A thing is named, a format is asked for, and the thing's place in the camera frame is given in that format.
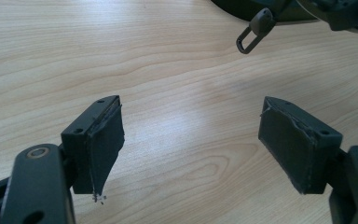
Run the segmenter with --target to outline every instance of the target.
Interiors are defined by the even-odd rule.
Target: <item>black clip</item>
[[[252,51],[252,49],[257,46],[257,44],[269,34],[269,32],[274,28],[277,22],[274,20],[272,16],[272,12],[267,8],[263,8],[259,11],[249,23],[249,26],[242,32],[240,36],[237,38],[237,48],[243,54],[248,54]],[[254,32],[256,38],[246,47],[243,48],[242,40],[249,34],[251,31]]]

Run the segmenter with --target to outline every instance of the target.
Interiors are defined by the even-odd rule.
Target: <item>light wood grain surface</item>
[[[0,0],[0,179],[119,94],[125,146],[104,205],[74,196],[78,223],[331,223],[331,189],[296,192],[259,115],[283,98],[358,145],[358,35],[279,26],[245,56],[246,25],[207,0]]]

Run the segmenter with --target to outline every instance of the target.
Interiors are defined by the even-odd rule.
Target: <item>round hole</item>
[[[74,130],[74,133],[82,133],[83,132],[83,129],[75,129]]]
[[[43,212],[41,211],[36,211],[33,212],[32,214],[28,215],[24,221],[22,222],[23,224],[35,224],[40,222],[43,219]]]

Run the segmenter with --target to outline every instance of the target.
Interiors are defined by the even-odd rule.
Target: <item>metal ring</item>
[[[49,152],[48,147],[37,147],[27,153],[27,158],[39,159],[41,157],[46,156],[48,152]]]

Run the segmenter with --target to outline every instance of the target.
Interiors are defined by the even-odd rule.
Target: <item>wooden table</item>
[[[245,26],[211,1],[0,0],[0,179],[119,94],[125,146],[104,205],[74,196],[77,223],[331,223],[331,188],[296,192],[259,115],[283,98],[358,145],[358,35],[278,26],[245,56]]]

